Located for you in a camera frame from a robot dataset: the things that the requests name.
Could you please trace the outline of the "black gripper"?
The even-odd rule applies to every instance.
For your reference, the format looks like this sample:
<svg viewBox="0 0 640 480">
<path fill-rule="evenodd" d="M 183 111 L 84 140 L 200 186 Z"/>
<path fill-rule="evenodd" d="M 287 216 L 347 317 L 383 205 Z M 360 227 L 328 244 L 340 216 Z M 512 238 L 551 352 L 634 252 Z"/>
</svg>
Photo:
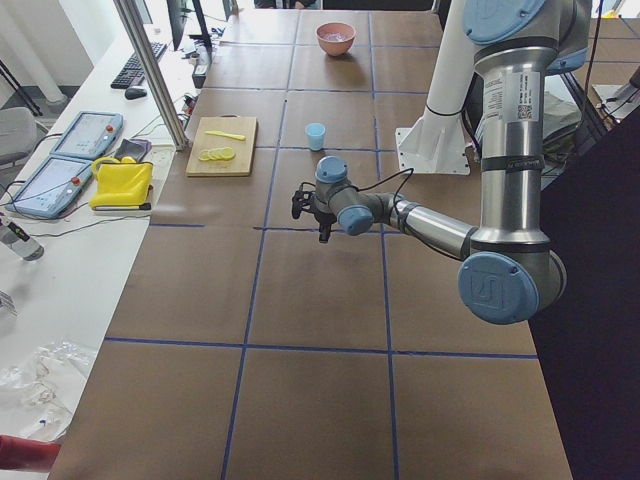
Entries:
<svg viewBox="0 0 640 480">
<path fill-rule="evenodd" d="M 316 212 L 314 214 L 319 224 L 319 242 L 327 244 L 330 239 L 330 229 L 335 223 L 335 215 L 332 213 Z"/>
</svg>

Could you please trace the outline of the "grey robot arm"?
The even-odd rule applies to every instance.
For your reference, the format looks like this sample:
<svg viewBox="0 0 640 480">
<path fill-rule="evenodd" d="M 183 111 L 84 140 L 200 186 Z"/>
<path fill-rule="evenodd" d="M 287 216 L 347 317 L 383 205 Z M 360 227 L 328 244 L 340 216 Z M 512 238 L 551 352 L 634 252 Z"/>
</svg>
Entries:
<svg viewBox="0 0 640 480">
<path fill-rule="evenodd" d="M 396 132 L 406 173 L 464 173 L 462 112 L 474 76 L 483 82 L 481 221 L 471 226 L 408 201 L 366 193 L 339 157 L 322 158 L 315 187 L 298 190 L 292 213 L 311 213 L 327 241 L 383 223 L 461 263 L 458 290 L 477 317 L 498 325 L 554 303 L 566 270 L 539 224 L 544 168 L 545 80 L 586 60 L 588 1 L 455 1 L 451 4 L 423 115 Z"/>
</svg>

